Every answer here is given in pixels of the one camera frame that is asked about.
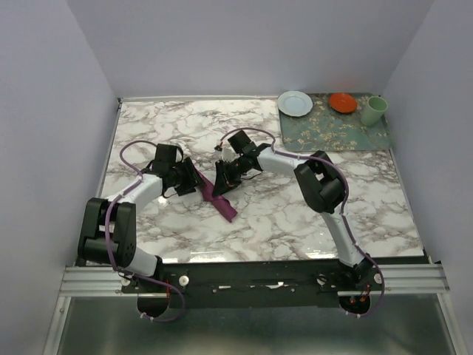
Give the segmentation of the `purple cloth napkin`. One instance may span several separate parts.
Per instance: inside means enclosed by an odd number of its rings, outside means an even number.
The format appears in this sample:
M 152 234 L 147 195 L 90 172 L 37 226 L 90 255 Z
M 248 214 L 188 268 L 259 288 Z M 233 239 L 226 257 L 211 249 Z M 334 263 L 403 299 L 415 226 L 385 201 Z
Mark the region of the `purple cloth napkin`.
M 223 196 L 214 197 L 212 192 L 214 190 L 213 183 L 205 177 L 204 174 L 198 172 L 199 176 L 202 178 L 204 185 L 199 188 L 203 200 L 212 204 L 212 206 L 229 222 L 237 216 L 237 211 L 232 207 L 230 202 L 226 200 Z

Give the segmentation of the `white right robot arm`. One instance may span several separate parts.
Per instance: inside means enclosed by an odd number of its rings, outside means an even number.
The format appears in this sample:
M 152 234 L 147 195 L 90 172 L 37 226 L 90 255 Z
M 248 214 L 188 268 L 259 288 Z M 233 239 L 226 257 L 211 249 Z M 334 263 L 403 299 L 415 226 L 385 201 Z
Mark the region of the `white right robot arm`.
M 371 257 L 361 249 L 345 214 L 349 195 L 346 177 L 326 152 L 308 156 L 280 152 L 274 144 L 255 144 L 244 130 L 234 130 L 225 137 L 237 154 L 233 160 L 221 158 L 215 163 L 216 179 L 212 195 L 218 197 L 234 190 L 251 170 L 274 172 L 295 178 L 305 203 L 319 213 L 336 245 L 338 281 L 355 290 L 367 281 L 374 266 Z

